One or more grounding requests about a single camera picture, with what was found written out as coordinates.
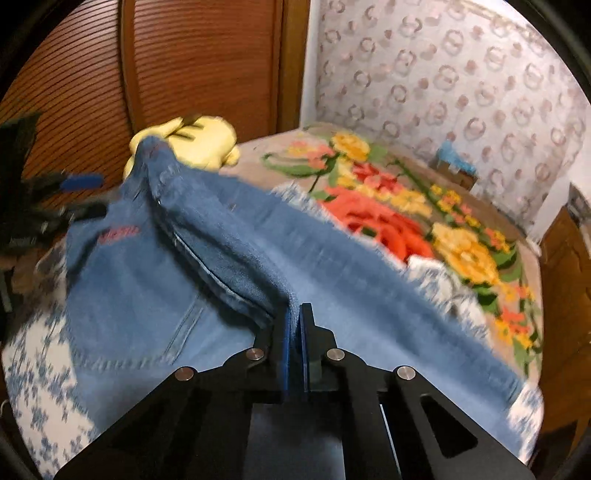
blue denim garment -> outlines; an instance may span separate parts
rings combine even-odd
[[[384,369],[414,366],[518,452],[506,412],[522,381],[345,233],[239,180],[185,167],[154,137],[121,192],[106,218],[73,225],[67,238],[77,390],[99,432],[177,367],[218,366],[284,306],[294,326],[309,301],[341,348]],[[133,234],[98,241],[130,226]]]

floral sheet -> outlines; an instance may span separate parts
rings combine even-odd
[[[477,310],[467,312],[472,330],[514,370],[538,382],[538,262],[491,206],[418,161],[330,124],[242,144],[238,166],[222,172],[266,189],[294,181],[328,218],[408,269],[410,280],[428,271],[439,279],[439,290],[446,288],[445,277],[447,311],[462,310],[466,302],[453,297],[468,291]],[[427,284],[418,287],[426,290]],[[425,293],[434,302],[442,295]]]

patterned wallpaper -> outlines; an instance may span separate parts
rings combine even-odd
[[[589,103],[526,22],[460,0],[322,0],[317,118],[424,160],[444,140],[524,228],[574,163]]]

metal screw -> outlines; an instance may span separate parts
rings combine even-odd
[[[412,380],[417,375],[413,367],[407,367],[406,365],[398,367],[396,373],[403,380]]]
[[[326,352],[326,356],[335,362],[342,360],[345,358],[345,352],[343,352],[340,348],[331,348],[328,352]]]
[[[193,378],[193,369],[191,367],[181,367],[176,370],[174,377],[180,382],[186,382]]]
[[[263,352],[260,348],[249,348],[246,351],[246,358],[249,360],[257,361],[260,360],[265,356],[265,352]]]

stuffed animal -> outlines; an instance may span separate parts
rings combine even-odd
[[[155,127],[148,127],[134,135],[129,142],[131,158],[125,165],[123,179],[134,166],[134,155],[139,143],[150,135],[165,139],[179,162],[191,168],[219,170],[238,163],[240,152],[236,146],[236,132],[232,125],[218,116],[178,117]]]

